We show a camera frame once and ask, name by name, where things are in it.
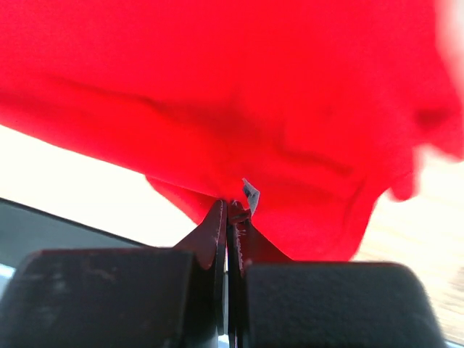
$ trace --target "red cloth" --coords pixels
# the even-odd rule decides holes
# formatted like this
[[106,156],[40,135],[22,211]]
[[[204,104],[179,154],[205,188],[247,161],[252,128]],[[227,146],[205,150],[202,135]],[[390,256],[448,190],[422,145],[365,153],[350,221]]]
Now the red cloth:
[[196,222],[246,178],[294,259],[349,259],[378,196],[413,193],[414,146],[462,155],[432,0],[0,6],[0,123],[146,174]]

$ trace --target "red fabric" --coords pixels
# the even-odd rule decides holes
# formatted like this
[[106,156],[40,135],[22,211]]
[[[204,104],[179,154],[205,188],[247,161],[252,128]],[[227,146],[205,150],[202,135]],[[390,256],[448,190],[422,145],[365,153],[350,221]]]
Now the red fabric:
[[413,194],[414,146],[462,155],[432,0],[0,4],[0,123],[145,173],[196,222],[246,178],[294,259],[350,258],[378,196]]

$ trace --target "black plastic part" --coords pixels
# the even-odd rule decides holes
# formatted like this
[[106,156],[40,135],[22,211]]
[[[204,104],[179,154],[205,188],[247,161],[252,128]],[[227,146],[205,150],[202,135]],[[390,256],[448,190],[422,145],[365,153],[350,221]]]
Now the black plastic part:
[[216,347],[213,276],[172,249],[38,253],[0,302],[0,347]]
[[0,199],[0,263],[17,267],[42,249],[128,248],[143,244]]
[[445,348],[418,279],[393,264],[246,269],[246,348]]

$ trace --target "red towel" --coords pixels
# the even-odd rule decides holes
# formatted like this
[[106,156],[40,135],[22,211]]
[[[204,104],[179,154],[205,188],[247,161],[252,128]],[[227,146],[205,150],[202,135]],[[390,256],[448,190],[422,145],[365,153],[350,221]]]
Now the red towel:
[[0,6],[0,123],[146,174],[196,222],[246,178],[297,260],[349,259],[378,196],[413,194],[415,146],[462,156],[432,0]]

